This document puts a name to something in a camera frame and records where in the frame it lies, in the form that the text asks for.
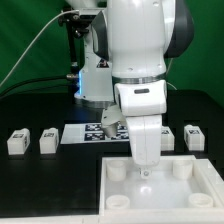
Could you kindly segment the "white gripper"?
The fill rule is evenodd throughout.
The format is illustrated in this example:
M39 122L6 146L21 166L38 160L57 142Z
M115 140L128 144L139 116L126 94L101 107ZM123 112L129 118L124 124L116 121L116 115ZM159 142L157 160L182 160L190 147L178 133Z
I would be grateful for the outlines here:
M160 161L162 116L127 117L127 129L134 163L142 179L148 179Z

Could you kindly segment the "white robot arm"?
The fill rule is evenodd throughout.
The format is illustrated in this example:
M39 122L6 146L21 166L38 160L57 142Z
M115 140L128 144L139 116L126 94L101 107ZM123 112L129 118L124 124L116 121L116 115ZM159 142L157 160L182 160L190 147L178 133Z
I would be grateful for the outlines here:
M194 37L185 0L106 0L92 22L93 51L112 64L114 104L103 110L109 137L127 127L132 158L147 179L161 154L167 110L167 58L180 56Z

